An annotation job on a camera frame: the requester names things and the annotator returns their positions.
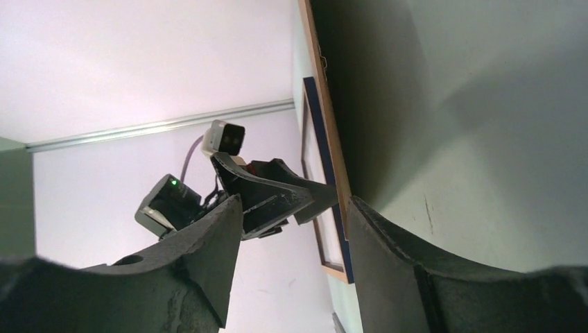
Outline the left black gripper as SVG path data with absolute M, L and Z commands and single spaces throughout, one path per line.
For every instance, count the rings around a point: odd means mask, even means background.
M 298 225 L 308 223 L 338 202 L 333 185 L 301 178 L 281 159 L 246 162 L 214 153 L 211 163 L 224 191 L 241 198 L 243 241 L 264 237 L 292 215 Z

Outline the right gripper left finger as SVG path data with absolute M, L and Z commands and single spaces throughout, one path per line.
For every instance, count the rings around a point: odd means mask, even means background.
M 227 324 L 241 199 L 112 265 L 1 260 L 2 332 L 217 332 Z

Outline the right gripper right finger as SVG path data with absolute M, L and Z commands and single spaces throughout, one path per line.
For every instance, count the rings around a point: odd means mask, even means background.
M 365 332 L 586 332 L 587 268 L 519 273 L 443 250 L 358 197 L 347 204 Z

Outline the wooden picture frame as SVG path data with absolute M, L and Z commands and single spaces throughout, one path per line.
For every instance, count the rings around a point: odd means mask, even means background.
M 336 186 L 327 142 L 318 86 L 311 76 L 302 79 L 302 152 L 304 177 L 322 185 Z M 345 284 L 354 283 L 349 242 L 343 228 L 342 205 L 336 203 L 313 219 L 323 270 Z

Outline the brown backing board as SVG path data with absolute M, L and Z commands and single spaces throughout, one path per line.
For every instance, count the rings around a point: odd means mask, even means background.
M 299 1 L 340 194 L 513 271 L 587 264 L 586 1 Z

